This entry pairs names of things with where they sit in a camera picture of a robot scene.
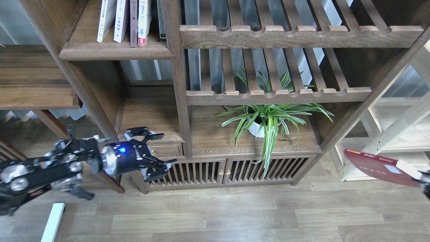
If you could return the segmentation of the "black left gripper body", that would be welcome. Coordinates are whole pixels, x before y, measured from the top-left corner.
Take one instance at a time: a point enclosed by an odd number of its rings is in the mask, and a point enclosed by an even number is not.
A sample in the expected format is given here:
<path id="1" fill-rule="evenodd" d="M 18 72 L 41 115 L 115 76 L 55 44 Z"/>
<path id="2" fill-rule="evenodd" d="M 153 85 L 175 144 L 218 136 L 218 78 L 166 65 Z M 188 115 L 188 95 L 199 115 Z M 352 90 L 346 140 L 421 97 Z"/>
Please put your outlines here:
<path id="1" fill-rule="evenodd" d="M 145 142 L 129 140 L 106 144 L 101 151 L 101 168 L 109 176 L 143 169 L 155 162 Z"/>

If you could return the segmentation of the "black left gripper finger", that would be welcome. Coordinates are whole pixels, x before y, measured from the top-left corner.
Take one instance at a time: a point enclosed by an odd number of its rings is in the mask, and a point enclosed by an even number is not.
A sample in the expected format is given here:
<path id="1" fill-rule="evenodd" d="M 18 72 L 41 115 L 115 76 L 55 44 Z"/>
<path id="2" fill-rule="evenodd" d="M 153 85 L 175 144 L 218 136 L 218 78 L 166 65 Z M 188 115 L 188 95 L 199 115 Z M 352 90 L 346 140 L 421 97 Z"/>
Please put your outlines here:
<path id="1" fill-rule="evenodd" d="M 178 160 L 176 158 L 163 161 L 154 156 L 143 156 L 139 159 L 139 167 L 144 182 L 151 182 L 164 178 L 168 170 Z"/>
<path id="2" fill-rule="evenodd" d="M 135 136 L 142 136 L 144 137 L 144 139 L 143 141 L 132 139 Z M 146 145 L 146 142 L 148 140 L 159 140 L 159 139 L 162 139 L 163 136 L 164 136 L 164 133 L 155 133 L 153 131 L 149 131 L 146 126 L 129 128 L 124 133 L 124 137 L 127 139 L 127 141 L 124 141 L 123 144 Z"/>

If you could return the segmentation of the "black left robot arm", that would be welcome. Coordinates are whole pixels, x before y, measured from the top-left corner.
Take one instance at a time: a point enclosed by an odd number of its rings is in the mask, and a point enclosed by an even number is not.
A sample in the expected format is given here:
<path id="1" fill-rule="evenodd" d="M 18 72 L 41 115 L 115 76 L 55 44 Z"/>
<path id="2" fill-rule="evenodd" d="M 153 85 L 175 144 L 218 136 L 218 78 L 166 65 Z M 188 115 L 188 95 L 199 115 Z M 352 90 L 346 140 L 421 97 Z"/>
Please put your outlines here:
<path id="1" fill-rule="evenodd" d="M 92 200 L 95 195 L 80 188 L 84 161 L 89 163 L 92 173 L 106 172 L 110 177 L 140 170 L 144 182 L 164 178 L 177 161 L 175 158 L 162 161 L 153 155 L 146 142 L 162 139 L 163 133 L 149 131 L 147 127 L 126 130 L 126 141 L 106 144 L 102 150 L 98 144 L 114 137 L 75 139 L 72 125 L 68 135 L 43 157 L 1 163 L 1 215 L 12 216 L 20 206 L 50 190 Z"/>

